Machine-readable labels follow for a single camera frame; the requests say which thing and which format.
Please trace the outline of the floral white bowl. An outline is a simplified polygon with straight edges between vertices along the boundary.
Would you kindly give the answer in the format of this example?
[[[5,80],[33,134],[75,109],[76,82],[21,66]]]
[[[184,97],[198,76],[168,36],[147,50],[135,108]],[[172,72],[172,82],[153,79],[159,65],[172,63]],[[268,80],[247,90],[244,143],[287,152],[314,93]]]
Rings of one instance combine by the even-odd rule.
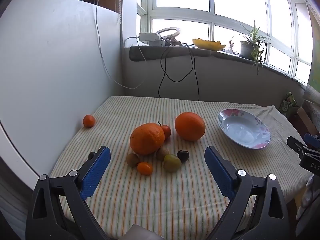
[[[224,109],[217,115],[217,122],[225,135],[242,147],[258,150],[271,141],[268,127],[247,111]]]

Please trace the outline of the brown kiwi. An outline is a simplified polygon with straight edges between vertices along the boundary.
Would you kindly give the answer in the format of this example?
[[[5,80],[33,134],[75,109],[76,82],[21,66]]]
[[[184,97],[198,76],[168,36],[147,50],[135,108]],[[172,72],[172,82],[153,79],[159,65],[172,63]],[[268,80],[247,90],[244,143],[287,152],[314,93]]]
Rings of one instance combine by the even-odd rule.
[[[138,155],[130,153],[126,157],[126,163],[129,167],[137,167],[137,165],[140,163],[140,158]]]
[[[159,161],[164,161],[164,158],[169,155],[169,150],[165,147],[161,147],[156,152],[156,159]]]

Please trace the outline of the small orange kumquat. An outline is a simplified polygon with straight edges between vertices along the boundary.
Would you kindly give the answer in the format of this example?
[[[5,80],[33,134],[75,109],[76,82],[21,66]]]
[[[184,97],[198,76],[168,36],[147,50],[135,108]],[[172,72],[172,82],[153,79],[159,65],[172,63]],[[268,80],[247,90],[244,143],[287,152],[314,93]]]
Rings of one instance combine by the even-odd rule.
[[[140,162],[137,171],[144,176],[150,176],[153,173],[153,166],[147,162]]]

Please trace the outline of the dark purple plum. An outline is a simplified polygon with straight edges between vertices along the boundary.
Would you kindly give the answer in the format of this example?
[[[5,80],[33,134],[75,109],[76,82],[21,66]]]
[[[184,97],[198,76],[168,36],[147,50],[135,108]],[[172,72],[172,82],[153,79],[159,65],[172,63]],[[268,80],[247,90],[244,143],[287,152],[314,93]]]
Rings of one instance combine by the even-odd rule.
[[[189,159],[189,152],[179,150],[177,152],[177,157],[178,157],[178,159],[180,159],[181,163],[185,163]]]

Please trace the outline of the large orange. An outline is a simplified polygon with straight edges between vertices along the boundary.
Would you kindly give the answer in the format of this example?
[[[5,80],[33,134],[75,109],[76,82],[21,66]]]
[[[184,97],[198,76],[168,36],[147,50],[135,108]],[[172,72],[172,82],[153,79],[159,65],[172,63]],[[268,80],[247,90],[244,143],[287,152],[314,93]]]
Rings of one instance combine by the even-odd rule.
[[[184,112],[175,119],[177,134],[186,141],[197,141],[206,131],[204,120],[193,112]]]
[[[138,155],[156,152],[165,142],[163,129],[154,123],[143,124],[132,132],[130,147]]]

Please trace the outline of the green plum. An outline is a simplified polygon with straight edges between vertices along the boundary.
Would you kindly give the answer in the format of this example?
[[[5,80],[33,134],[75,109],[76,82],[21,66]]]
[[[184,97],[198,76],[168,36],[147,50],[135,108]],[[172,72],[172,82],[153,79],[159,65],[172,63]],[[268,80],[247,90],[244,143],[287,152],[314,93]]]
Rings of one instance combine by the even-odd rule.
[[[181,165],[182,163],[180,159],[173,154],[168,154],[164,157],[163,168],[166,172],[177,172],[180,169]]]

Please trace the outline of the green packet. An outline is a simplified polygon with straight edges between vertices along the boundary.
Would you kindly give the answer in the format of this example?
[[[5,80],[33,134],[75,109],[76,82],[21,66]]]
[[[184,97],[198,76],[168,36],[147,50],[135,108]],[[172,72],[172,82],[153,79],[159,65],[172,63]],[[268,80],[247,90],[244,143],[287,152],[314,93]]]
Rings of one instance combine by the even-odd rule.
[[[292,114],[295,114],[298,109],[297,102],[291,92],[287,92],[285,98],[282,100],[279,111],[286,118],[289,118]]]

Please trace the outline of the striped table cloth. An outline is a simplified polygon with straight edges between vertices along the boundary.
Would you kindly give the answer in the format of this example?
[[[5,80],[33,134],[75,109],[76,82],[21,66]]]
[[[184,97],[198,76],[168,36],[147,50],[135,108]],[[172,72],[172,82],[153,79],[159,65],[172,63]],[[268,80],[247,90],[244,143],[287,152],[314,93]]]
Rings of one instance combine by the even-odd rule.
[[[250,150],[232,142],[217,122],[217,115],[228,108],[247,111],[262,120],[271,133],[270,143],[263,149]],[[173,132],[165,142],[172,154],[179,150],[189,152],[188,161],[177,172],[164,171],[154,155],[143,158],[153,167],[150,176],[127,165],[126,157],[132,152],[130,135],[136,127],[146,123],[173,127],[183,112],[198,114],[206,124],[206,132],[196,142],[182,140]],[[290,136],[299,139],[299,133],[274,106],[112,96],[95,111],[94,117],[95,126],[75,135],[51,176],[65,176],[70,170],[79,169],[90,152],[107,146],[111,161],[87,205],[106,234],[115,239],[134,224],[165,239],[205,239],[229,202],[205,163],[208,146],[214,146],[236,168],[252,176],[275,174],[286,201],[291,201],[310,177],[286,143]]]

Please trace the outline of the potted spider plant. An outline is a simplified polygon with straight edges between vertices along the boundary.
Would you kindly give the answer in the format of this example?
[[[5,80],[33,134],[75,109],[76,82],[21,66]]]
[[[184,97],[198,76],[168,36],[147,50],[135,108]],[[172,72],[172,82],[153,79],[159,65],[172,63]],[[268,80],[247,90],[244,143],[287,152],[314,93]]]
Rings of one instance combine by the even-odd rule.
[[[240,56],[244,59],[253,61],[253,66],[257,68],[263,67],[267,57],[267,47],[270,44],[270,38],[260,34],[260,27],[256,26],[253,20],[253,26],[248,29],[243,24],[241,25],[247,31],[247,38],[240,41]]]

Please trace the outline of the mandarin with stem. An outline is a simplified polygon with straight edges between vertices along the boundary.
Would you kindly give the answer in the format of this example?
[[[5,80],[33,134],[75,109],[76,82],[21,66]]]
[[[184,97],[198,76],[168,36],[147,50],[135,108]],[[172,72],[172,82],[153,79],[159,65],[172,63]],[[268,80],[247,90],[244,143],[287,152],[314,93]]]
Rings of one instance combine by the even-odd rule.
[[[165,140],[168,140],[171,136],[171,128],[168,125],[162,125],[159,121],[157,122],[161,129],[163,130]]]

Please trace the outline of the yellow bowl on sill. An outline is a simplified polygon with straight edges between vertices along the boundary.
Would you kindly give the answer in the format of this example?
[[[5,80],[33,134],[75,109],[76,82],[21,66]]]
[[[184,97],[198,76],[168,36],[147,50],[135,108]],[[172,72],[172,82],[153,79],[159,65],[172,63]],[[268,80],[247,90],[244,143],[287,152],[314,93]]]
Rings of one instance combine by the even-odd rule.
[[[201,38],[192,39],[193,44],[197,46],[197,48],[211,50],[211,51],[220,51],[225,48],[224,44],[221,44],[220,41],[208,41],[203,40]]]

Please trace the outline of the grey window sill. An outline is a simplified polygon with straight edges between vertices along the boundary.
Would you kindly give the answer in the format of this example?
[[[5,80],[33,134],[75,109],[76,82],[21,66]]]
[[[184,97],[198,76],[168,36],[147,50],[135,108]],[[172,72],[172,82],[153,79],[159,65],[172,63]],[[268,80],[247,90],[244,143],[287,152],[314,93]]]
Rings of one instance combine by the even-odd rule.
[[[229,61],[241,62],[255,66],[255,62],[239,55],[233,55],[220,51],[204,50],[193,47],[159,47],[159,46],[131,46],[129,48],[129,59],[133,62],[160,60],[165,57],[180,57],[180,56],[195,56],[195,57],[215,57]]]

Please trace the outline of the white power strip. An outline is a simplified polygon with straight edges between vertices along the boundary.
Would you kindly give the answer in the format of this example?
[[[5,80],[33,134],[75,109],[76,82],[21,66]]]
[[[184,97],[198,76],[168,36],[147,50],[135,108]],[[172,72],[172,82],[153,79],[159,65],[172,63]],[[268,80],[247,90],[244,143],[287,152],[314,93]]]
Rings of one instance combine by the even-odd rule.
[[[140,42],[148,44],[149,46],[165,46],[166,41],[163,40],[159,33],[140,33],[138,35]]]

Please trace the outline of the small mandarin by wall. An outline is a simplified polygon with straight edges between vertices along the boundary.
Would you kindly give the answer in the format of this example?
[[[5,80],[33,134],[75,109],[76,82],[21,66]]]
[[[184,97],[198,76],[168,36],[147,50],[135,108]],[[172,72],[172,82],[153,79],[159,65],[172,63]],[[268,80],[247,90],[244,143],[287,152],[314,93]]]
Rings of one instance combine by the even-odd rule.
[[[92,115],[86,115],[84,116],[82,123],[85,128],[91,128],[95,125],[95,118]]]

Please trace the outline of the white window frame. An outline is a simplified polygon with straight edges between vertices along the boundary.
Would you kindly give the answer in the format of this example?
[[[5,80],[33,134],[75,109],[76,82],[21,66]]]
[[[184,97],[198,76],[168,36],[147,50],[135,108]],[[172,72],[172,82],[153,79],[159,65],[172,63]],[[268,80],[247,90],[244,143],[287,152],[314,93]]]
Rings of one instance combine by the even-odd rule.
[[[310,8],[305,0],[136,0],[137,32],[180,28],[177,39],[220,41],[224,51],[240,54],[240,41],[255,20],[270,38],[265,63],[307,83],[312,61]]]

